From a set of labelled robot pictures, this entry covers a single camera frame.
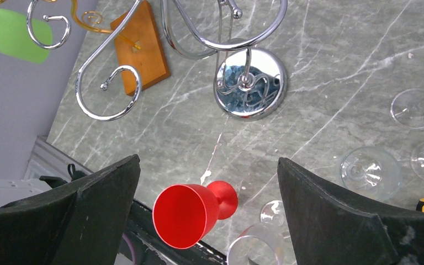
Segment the overturned wine glass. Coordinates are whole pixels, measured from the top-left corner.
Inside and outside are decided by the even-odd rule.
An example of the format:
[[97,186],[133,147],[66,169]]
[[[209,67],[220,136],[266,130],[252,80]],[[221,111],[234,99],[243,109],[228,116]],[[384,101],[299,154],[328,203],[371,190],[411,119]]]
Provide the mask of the overturned wine glass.
[[339,164],[339,176],[345,188],[378,201],[392,197],[402,182],[396,158],[382,148],[371,146],[346,154]]
[[407,89],[397,94],[391,102],[390,115],[407,129],[424,130],[424,89]]

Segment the chrome scroll hook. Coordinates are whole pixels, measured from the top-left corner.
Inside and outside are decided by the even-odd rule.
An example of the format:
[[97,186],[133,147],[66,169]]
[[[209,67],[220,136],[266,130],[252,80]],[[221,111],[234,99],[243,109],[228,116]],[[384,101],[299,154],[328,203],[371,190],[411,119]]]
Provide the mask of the chrome scroll hook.
[[87,69],[88,66],[97,58],[97,56],[105,49],[105,47],[112,41],[116,36],[126,27],[126,24],[129,22],[129,20],[133,17],[134,13],[136,12],[137,8],[139,7],[140,3],[143,0],[135,0],[134,5],[131,7],[131,9],[128,11],[126,17],[123,19],[121,24],[107,37],[107,39],[100,44],[100,46],[92,53],[92,55],[83,63],[81,68],[78,70],[77,79],[76,79],[76,99],[77,103],[79,104],[82,111],[89,116],[92,119],[99,120],[99,121],[111,121],[121,118],[122,116],[126,115],[131,108],[136,104],[137,100],[139,99],[140,93],[142,91],[142,80],[139,75],[139,72],[132,66],[129,65],[122,65],[116,68],[111,75],[108,77],[108,79],[100,85],[100,88],[103,90],[106,90],[110,84],[110,82],[121,72],[123,71],[130,71],[134,77],[136,78],[136,91],[134,93],[134,96],[132,97],[131,102],[128,104],[128,106],[123,109],[122,111],[109,116],[100,116],[93,112],[91,112],[82,99],[82,78],[83,75]]
[[64,20],[66,22],[66,30],[64,31],[64,35],[62,36],[62,39],[53,45],[46,45],[41,43],[33,33],[33,27],[31,25],[31,18],[33,16],[33,10],[35,9],[35,5],[38,3],[38,0],[31,0],[30,5],[28,6],[27,12],[26,12],[26,28],[28,30],[28,34],[30,34],[30,38],[41,48],[47,49],[47,50],[54,50],[59,47],[61,47],[66,41],[67,38],[69,38],[69,35],[71,33],[71,25],[69,24],[69,20],[67,20],[66,17],[63,15],[44,15],[43,19],[46,22],[53,21],[53,20]]
[[[204,37],[198,31],[198,29],[194,26],[193,22],[191,21],[190,16],[186,13],[186,10],[181,5],[179,0],[172,0],[172,1],[175,4],[176,8],[178,9],[181,17],[183,18],[184,22],[186,23],[186,26],[188,27],[188,29],[191,32],[191,34],[193,35],[193,37],[195,39],[197,39],[200,43],[205,45],[206,47],[209,47],[209,48],[211,48],[213,50],[217,50],[217,51],[242,50],[242,49],[248,48],[252,45],[255,45],[255,44],[261,42],[262,40],[264,40],[265,38],[269,37],[277,29],[277,27],[279,27],[279,25],[281,24],[282,20],[285,17],[286,12],[287,12],[287,6],[288,6],[288,0],[280,0],[280,7],[279,7],[279,11],[277,13],[277,16],[275,17],[274,21],[272,21],[272,23],[269,25],[269,27],[267,27],[267,29],[265,29],[264,31],[262,31],[258,35],[254,36],[254,37],[252,37],[248,40],[241,41],[241,42],[235,43],[235,44],[230,44],[230,43],[216,43],[216,42],[211,41],[211,40],[207,39],[206,37]],[[239,11],[238,11],[237,7],[234,9],[234,7],[232,6],[234,4],[234,1],[233,0],[226,0],[226,1],[228,2],[230,7],[232,8],[234,15],[239,15]]]
[[236,5],[235,0],[225,0],[230,6],[231,13],[234,19],[240,19],[243,16],[243,11]]

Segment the curved metal rod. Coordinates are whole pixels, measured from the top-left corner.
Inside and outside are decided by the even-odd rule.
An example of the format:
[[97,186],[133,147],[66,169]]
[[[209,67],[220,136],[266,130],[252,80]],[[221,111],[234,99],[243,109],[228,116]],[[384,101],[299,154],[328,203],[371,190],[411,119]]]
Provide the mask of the curved metal rod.
[[77,79],[76,79],[76,99],[77,99],[77,103],[79,104],[79,106],[81,107],[82,111],[89,116],[90,118],[93,118],[95,120],[99,120],[99,121],[111,121],[111,120],[116,120],[121,118],[122,116],[126,115],[131,108],[135,105],[135,103],[137,102],[137,100],[139,99],[140,93],[142,91],[142,80],[141,77],[138,73],[138,71],[129,65],[121,65],[118,68],[116,68],[111,75],[108,77],[108,79],[101,84],[101,89],[106,90],[110,84],[110,82],[122,71],[130,71],[136,78],[136,92],[134,93],[134,96],[132,97],[133,99],[131,100],[131,102],[128,104],[128,106],[123,109],[122,111],[114,114],[114,115],[110,115],[110,116],[100,116],[97,115],[93,112],[91,112],[87,106],[85,105],[85,103],[83,102],[82,99],[82,91],[81,91],[81,87],[82,87],[82,78],[83,75],[87,69],[88,66],[90,66],[90,64],[93,62],[93,60],[95,60],[97,58],[97,56],[103,51],[103,49],[105,49],[105,47],[110,43],[110,41],[112,41],[114,38],[116,38],[116,36],[126,27],[126,24],[129,22],[129,20],[133,17],[134,13],[136,12],[137,8],[139,7],[140,3],[143,0],[135,0],[134,5],[131,7],[131,9],[129,10],[129,12],[127,13],[126,17],[123,19],[123,21],[121,22],[121,24],[113,31],[113,33],[111,33],[108,38],[102,42],[102,44],[100,44],[100,46],[92,53],[92,55],[83,63],[83,65],[81,66],[81,68],[78,71],[77,74]]
[[207,49],[201,52],[190,52],[185,50],[181,46],[181,44],[179,44],[179,42],[174,37],[173,31],[172,31],[171,22],[169,18],[168,1],[169,0],[160,1],[160,9],[162,11],[163,31],[165,32],[165,36],[167,37],[167,41],[170,44],[170,46],[178,54],[190,60],[200,60],[200,59],[204,59],[216,54],[217,51],[213,49]]
[[69,38],[69,35],[71,33],[71,25],[69,24],[69,21],[63,15],[52,15],[52,16],[44,15],[43,19],[46,22],[53,21],[53,20],[64,20],[64,22],[66,22],[66,30],[64,31],[64,35],[62,36],[62,39],[58,43],[53,44],[53,45],[46,45],[46,44],[41,43],[35,37],[35,34],[33,34],[33,27],[31,26],[31,17],[33,16],[33,10],[35,8],[36,3],[38,3],[38,0],[31,0],[30,5],[28,6],[28,10],[26,12],[26,20],[27,20],[26,21],[26,25],[27,25],[26,29],[28,30],[28,34],[30,34],[30,38],[39,47],[41,47],[43,49],[54,50],[54,49],[61,47],[67,41],[67,38]]
[[243,11],[236,5],[235,0],[226,0],[230,6],[231,13],[234,19],[240,19],[243,16]]
[[206,37],[202,36],[199,33],[199,31],[197,30],[197,28],[194,26],[193,22],[191,21],[191,18],[186,13],[186,10],[181,5],[179,0],[172,0],[172,1],[175,4],[176,8],[178,9],[179,13],[181,14],[181,17],[183,17],[183,20],[186,23],[186,26],[188,27],[189,31],[191,31],[191,34],[193,34],[194,38],[197,39],[199,42],[201,42],[203,45],[205,45],[205,46],[207,46],[211,49],[217,50],[217,51],[242,50],[242,49],[250,47],[254,44],[257,44],[258,42],[269,37],[277,29],[277,27],[279,27],[282,20],[284,19],[285,13],[287,12],[287,5],[288,5],[288,0],[280,0],[279,11],[278,11],[277,16],[275,17],[274,21],[272,21],[272,23],[270,24],[270,26],[267,29],[265,29],[264,31],[262,31],[258,35],[254,36],[254,37],[252,37],[248,40],[245,40],[245,41],[242,41],[242,42],[239,42],[239,43],[235,43],[235,44],[229,44],[229,43],[221,44],[221,43],[213,42],[213,41],[207,39]]

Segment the goblet stem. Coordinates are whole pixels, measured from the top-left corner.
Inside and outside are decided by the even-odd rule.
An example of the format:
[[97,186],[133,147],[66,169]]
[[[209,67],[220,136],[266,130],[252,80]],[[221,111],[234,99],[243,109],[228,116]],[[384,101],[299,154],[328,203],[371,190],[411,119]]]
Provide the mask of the goblet stem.
[[413,102],[407,105],[407,108],[403,109],[401,112],[394,114],[394,116],[400,117],[408,112],[424,112],[424,100],[419,102]]
[[348,175],[352,179],[360,180],[365,175],[365,169],[363,168],[363,165],[360,165],[359,163],[354,163],[349,168],[350,170],[348,172]]

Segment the chrome metal stand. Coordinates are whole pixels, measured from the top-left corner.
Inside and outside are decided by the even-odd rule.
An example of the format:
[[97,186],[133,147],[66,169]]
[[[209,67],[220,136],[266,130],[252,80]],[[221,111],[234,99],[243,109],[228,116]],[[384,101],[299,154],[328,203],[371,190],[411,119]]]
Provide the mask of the chrome metal stand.
[[[269,115],[280,105],[287,90],[287,73],[283,63],[271,52],[251,47],[270,36],[280,25],[287,11],[287,0],[280,0],[280,8],[270,26],[260,34],[248,39],[231,39],[234,19],[242,17],[241,9],[234,0],[218,0],[219,42],[202,36],[191,22],[179,0],[171,0],[177,7],[191,34],[208,49],[203,52],[190,52],[181,47],[172,33],[168,14],[168,0],[162,0],[163,29],[167,40],[181,56],[204,59],[217,54],[214,95],[219,107],[228,115],[240,120],[258,120]],[[229,39],[221,42],[222,7],[231,11]],[[219,52],[226,52],[225,60],[219,65]]]
[[[56,0],[43,0],[46,2],[55,2]],[[142,81],[138,71],[132,66],[123,65],[116,68],[100,87],[106,90],[110,82],[122,71],[130,71],[136,78],[136,92],[133,99],[128,106],[117,114],[110,116],[100,116],[91,112],[84,104],[82,99],[81,84],[82,78],[87,67],[95,60],[95,58],[102,52],[103,49],[124,29],[128,21],[134,15],[137,7],[143,0],[135,0],[134,5],[131,7],[126,17],[123,19],[119,27],[113,32],[103,29],[97,29],[78,22],[84,28],[96,32],[110,33],[108,38],[93,52],[93,54],[85,61],[78,71],[77,80],[75,84],[75,92],[77,103],[82,111],[89,117],[99,121],[111,121],[121,118],[126,115],[134,104],[139,99],[142,91]],[[181,17],[183,18],[186,26],[191,32],[192,36],[201,44],[206,46],[206,50],[202,52],[192,52],[184,49],[174,37],[172,33],[171,22],[169,18],[168,1],[172,1],[178,9]],[[274,21],[264,31],[258,35],[248,39],[232,39],[233,20],[240,19],[243,15],[242,10],[237,6],[234,0],[218,0],[220,20],[219,20],[219,39],[218,42],[207,39],[202,36],[191,21],[184,7],[179,0],[161,0],[161,12],[163,29],[166,34],[168,43],[177,51],[181,56],[191,59],[200,60],[217,54],[216,61],[216,75],[214,78],[214,94],[219,107],[234,118],[241,120],[257,120],[262,119],[274,111],[282,102],[287,90],[287,74],[285,67],[280,60],[271,52],[251,47],[258,44],[265,38],[269,37],[281,24],[287,12],[288,0],[280,0],[280,7]],[[31,27],[31,17],[33,9],[38,0],[31,0],[30,6],[27,11],[27,28],[30,37],[33,41],[43,49],[57,49],[62,46],[69,37],[71,26],[64,16],[44,16],[46,21],[63,20],[66,22],[65,33],[58,43],[54,45],[45,45],[39,42],[33,34]],[[76,8],[76,0],[72,0],[73,11]],[[228,6],[230,8],[230,26],[228,33],[228,40],[221,41],[222,32],[222,7]],[[225,60],[219,65],[219,52],[226,52]]]

